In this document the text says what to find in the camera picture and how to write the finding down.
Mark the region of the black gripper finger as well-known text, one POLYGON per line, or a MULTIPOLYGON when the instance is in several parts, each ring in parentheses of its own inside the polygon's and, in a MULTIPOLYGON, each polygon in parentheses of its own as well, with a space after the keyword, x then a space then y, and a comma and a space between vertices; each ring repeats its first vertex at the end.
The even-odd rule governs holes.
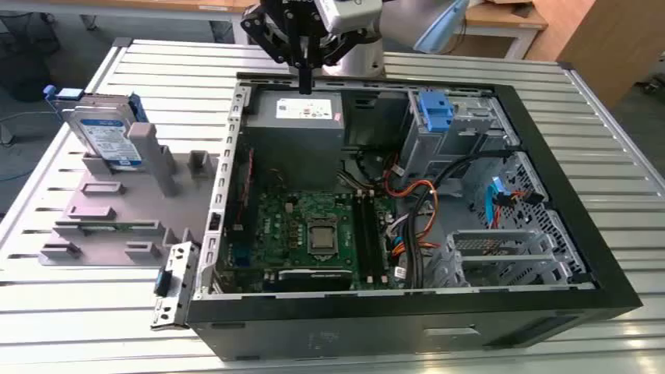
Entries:
POLYGON ((299 92, 305 94, 305 58, 293 12, 289 9, 248 9, 241 28, 275 62, 296 69, 299 92))
POLYGON ((377 33, 367 30, 347 32, 331 39, 324 46, 309 38, 305 68, 305 94, 312 93, 313 74, 321 68, 331 76, 377 76, 377 33))

